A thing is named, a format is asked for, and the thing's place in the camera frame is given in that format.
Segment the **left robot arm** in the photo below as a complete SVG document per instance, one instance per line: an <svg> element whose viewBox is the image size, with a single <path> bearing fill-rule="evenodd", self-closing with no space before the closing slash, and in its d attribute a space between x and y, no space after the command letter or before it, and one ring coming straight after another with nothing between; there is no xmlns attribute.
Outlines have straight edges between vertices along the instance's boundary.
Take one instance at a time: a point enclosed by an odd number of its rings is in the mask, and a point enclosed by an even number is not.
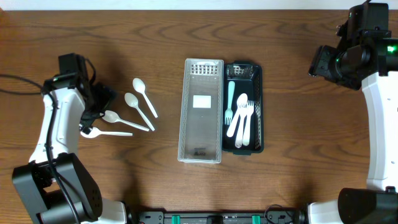
<svg viewBox="0 0 398 224"><path fill-rule="evenodd" d="M34 223L127 223L122 202L105 199L77 156L79 127L92 99L86 75L57 75L42 87L45 105L39 141L12 183Z"/></svg>

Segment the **white spoon lowest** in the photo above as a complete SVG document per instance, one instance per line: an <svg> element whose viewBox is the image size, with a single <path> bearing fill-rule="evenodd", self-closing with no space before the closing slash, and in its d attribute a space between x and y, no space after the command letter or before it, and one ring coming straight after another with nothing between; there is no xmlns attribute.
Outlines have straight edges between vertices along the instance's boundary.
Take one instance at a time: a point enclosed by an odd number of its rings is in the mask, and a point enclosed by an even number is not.
<svg viewBox="0 0 398 224"><path fill-rule="evenodd" d="M101 131L97 127L88 128L86 131L81 131L80 134L84 138L93 139L100 135L109 135L109 136L133 136L133 133L127 132L116 132L116 131Z"/></svg>

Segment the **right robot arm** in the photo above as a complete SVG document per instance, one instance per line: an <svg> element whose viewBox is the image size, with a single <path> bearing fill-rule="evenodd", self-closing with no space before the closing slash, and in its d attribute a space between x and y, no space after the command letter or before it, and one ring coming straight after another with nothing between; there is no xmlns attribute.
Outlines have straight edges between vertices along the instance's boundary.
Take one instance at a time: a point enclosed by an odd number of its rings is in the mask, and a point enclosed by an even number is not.
<svg viewBox="0 0 398 224"><path fill-rule="evenodd" d="M307 207L309 223L397 223L397 40L367 38L318 48L309 75L361 90L369 118L365 189L343 188L336 200Z"/></svg>

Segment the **white fork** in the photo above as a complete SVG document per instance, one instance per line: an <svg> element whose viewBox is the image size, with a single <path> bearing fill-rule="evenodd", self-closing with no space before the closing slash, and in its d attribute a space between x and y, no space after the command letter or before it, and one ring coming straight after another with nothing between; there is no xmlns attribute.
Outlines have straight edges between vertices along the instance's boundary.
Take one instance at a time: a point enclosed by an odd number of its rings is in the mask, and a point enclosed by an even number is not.
<svg viewBox="0 0 398 224"><path fill-rule="evenodd" d="M229 81L228 82L228 99L227 99L227 109L224 113L224 124L225 125L230 125L232 118L233 118L233 111L232 111L232 101L233 101L233 95L234 95L234 89L235 89L235 82L234 81Z"/></svg>
<svg viewBox="0 0 398 224"><path fill-rule="evenodd" d="M243 132L243 146L248 146L250 142L250 126L251 126L251 116L254 112L254 102L248 101L248 105L246 107L246 124Z"/></svg>
<svg viewBox="0 0 398 224"><path fill-rule="evenodd" d="M242 144L243 144L243 131L244 131L244 120L246 117L246 108L247 108L247 104L242 105L241 107L241 112L239 115L239 126L238 126L238 132L236 135L236 140L235 140L235 147L236 148L241 148Z"/></svg>

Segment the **white spoon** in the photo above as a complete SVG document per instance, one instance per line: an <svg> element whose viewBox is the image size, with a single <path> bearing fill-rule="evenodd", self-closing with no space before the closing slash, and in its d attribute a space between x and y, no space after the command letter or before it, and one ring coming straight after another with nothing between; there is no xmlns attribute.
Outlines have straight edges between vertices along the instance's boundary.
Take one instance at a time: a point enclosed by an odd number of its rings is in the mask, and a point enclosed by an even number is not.
<svg viewBox="0 0 398 224"><path fill-rule="evenodd" d="M140 129L142 131L149 131L149 128L147 127L121 119L116 112L111 110L106 110L102 118L109 123L123 123L133 128Z"/></svg>
<svg viewBox="0 0 398 224"><path fill-rule="evenodd" d="M132 81L132 85L133 85L133 88L144 97L144 99L145 99L149 109L151 110L152 114L154 115L154 117L158 118L158 114L157 114L153 104L151 103L150 99L146 95L146 86L145 86L144 82L140 78L134 78Z"/></svg>
<svg viewBox="0 0 398 224"><path fill-rule="evenodd" d="M135 108L138 111L138 113L141 115L143 120L146 122L146 124L148 125L150 130L154 131L155 127L150 122L150 120L147 118L147 116L139 108L139 100L137 99L137 97L135 95L133 95L132 93L126 93L124 95L124 99L125 99L125 102L127 103L128 106L130 106L132 108Z"/></svg>
<svg viewBox="0 0 398 224"><path fill-rule="evenodd" d="M248 102L248 96L246 93L242 93L238 99L237 99L237 110L233 116L232 122L226 132L227 137L231 138L234 135L235 129L236 129L236 125L238 122L238 118L241 114L241 112L243 111L243 109L245 109L246 105Z"/></svg>

